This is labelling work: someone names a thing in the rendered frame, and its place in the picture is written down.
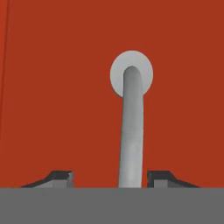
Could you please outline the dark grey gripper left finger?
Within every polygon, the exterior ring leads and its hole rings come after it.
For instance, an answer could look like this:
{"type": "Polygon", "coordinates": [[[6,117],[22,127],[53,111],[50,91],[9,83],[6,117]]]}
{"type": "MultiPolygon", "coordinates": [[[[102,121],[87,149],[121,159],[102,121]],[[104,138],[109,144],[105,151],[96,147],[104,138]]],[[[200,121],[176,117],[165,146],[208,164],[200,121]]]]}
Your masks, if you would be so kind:
{"type": "Polygon", "coordinates": [[[23,188],[73,188],[73,171],[51,171],[45,178],[23,185],[23,188]]]}

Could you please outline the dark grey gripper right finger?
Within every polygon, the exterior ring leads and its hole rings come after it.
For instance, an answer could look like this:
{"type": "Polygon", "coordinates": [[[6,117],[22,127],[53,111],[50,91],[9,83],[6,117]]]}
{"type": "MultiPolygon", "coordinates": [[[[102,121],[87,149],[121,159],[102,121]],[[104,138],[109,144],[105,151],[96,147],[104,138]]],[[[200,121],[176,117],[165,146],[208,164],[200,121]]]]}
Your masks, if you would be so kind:
{"type": "Polygon", "coordinates": [[[147,171],[148,188],[197,188],[196,185],[177,179],[170,171],[147,171]]]}

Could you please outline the red drawer front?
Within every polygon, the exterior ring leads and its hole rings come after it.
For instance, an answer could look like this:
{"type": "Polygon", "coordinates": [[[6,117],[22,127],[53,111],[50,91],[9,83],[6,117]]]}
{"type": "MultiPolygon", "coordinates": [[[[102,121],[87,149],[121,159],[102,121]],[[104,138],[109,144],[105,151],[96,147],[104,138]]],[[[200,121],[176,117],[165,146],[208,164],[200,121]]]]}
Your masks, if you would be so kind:
{"type": "Polygon", "coordinates": [[[224,0],[0,0],[0,187],[116,186],[127,50],[154,71],[143,168],[224,187],[224,0]]]}

